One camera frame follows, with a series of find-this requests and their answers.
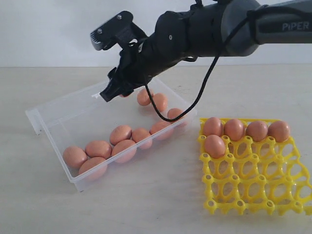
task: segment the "egg tray cup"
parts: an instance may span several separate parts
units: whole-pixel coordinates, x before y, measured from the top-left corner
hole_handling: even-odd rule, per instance
[[[206,201],[204,208],[214,214],[220,209],[227,214],[236,209],[239,215],[245,210],[256,213],[266,210],[269,215],[275,211],[284,215],[293,210],[297,214],[305,212],[312,215],[312,186],[309,183],[308,169],[300,162],[300,153],[290,136],[285,142],[277,143],[271,136],[261,142],[253,142],[250,136],[244,136],[240,141],[234,142],[223,135],[226,153],[223,157],[215,159],[209,156],[204,149],[206,137],[202,134],[207,118],[200,118],[200,160],[203,162],[202,182],[206,185]],[[223,125],[230,120],[221,118]],[[245,127],[250,122],[262,120],[268,125],[277,121],[274,119],[240,119]],[[284,154],[287,146],[292,150]],[[293,168],[300,171],[293,175]]]

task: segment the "robotic arm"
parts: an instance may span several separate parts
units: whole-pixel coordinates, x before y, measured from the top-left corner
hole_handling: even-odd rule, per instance
[[[312,43],[312,0],[260,5],[256,0],[196,0],[189,11],[167,11],[147,36],[122,11],[91,33],[98,51],[118,44],[118,67],[100,95],[109,102],[146,86],[181,61],[198,57],[245,57],[266,43]]]

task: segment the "plastic bin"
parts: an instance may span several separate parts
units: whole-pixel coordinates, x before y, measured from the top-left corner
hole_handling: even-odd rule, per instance
[[[140,89],[136,90],[127,98],[116,97],[110,102],[105,102],[97,94],[106,87],[107,83],[101,82],[39,105],[33,109],[26,110],[26,115],[34,127],[36,134],[39,135],[42,131],[47,134],[69,181],[74,183],[80,192],[105,177],[104,174],[99,179],[92,179],[107,164],[107,170],[116,170],[118,163],[114,161],[134,148],[136,148],[136,155],[126,163],[130,163],[136,157],[140,157],[140,155],[143,156],[148,150],[141,150],[139,146],[150,139],[153,140],[151,149],[157,149],[157,147],[160,147],[164,143],[164,141],[155,139],[157,136],[172,128],[174,128],[174,134],[171,138],[185,133],[191,127],[192,121],[197,115],[197,111],[193,109],[184,118],[159,131],[157,134],[111,157],[87,172],[78,175],[78,170],[68,168],[62,158],[63,151],[67,147],[76,145],[84,149],[86,144],[92,140],[106,140],[109,142],[111,131],[122,124],[127,124],[132,129],[144,127],[149,130],[154,123],[161,120],[151,104],[140,106],[137,103],[137,93]],[[190,106],[188,102],[158,78],[154,78],[150,82],[149,88],[154,93],[161,92],[168,97],[168,108],[163,113],[165,116],[171,108],[185,110]]]

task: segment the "white table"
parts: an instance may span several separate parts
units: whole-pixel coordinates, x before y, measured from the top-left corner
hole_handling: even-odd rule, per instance
[[[188,101],[207,67],[180,67],[160,78]],[[0,233],[2,234],[310,234],[304,214],[211,216],[196,141],[199,125],[156,151],[153,164],[78,193],[50,142],[24,111],[106,79],[108,68],[0,69]],[[197,105],[198,117],[287,121],[312,173],[312,65],[220,66]]]

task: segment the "white wall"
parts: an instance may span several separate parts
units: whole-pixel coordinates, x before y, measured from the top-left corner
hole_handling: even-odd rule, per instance
[[[213,3],[203,0],[204,4]],[[272,4],[282,0],[260,0]],[[185,11],[194,0],[1,0],[0,67],[114,66],[119,48],[98,52],[89,34],[122,10],[148,35],[166,10]],[[311,63],[311,45],[263,45],[246,58],[222,58],[219,64]],[[201,58],[188,65],[206,65]]]

